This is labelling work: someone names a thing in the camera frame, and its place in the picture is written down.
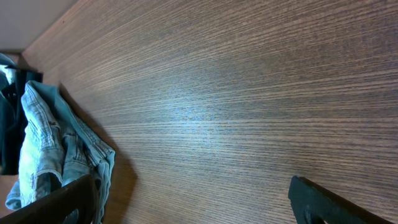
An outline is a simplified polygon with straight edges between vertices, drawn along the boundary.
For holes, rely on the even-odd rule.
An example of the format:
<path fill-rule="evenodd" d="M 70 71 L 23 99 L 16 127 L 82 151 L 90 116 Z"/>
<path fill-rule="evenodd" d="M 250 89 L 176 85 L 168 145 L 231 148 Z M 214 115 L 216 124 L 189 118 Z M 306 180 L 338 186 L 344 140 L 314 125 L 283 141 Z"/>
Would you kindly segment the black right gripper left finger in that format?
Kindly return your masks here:
<path fill-rule="evenodd" d="M 91 223 L 96 213 L 98 193 L 90 175 L 85 175 L 68 185 L 44 196 L 5 217 L 1 223 L 61 223 L 78 211 L 77 223 Z"/>

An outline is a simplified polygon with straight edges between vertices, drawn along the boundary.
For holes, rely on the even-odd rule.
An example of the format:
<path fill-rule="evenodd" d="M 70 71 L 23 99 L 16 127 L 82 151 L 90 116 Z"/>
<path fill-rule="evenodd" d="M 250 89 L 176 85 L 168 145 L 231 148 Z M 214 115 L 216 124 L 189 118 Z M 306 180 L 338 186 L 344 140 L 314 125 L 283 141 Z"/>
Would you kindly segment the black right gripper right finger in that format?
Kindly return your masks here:
<path fill-rule="evenodd" d="M 304 177 L 292 177 L 288 198 L 299 224 L 391 224 Z"/>

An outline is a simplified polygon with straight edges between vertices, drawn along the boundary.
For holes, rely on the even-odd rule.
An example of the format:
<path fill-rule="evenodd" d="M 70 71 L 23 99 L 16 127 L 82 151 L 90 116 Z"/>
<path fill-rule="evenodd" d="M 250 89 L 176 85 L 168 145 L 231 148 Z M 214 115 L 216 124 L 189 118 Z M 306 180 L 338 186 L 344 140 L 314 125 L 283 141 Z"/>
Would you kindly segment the light blue denim shorts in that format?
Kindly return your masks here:
<path fill-rule="evenodd" d="M 25 84 L 21 98 L 27 118 L 19 157 L 19 178 L 5 206 L 23 208 L 90 174 L 98 191 L 94 223 L 102 223 L 111 186 L 115 150 L 71 109 L 55 86 Z"/>

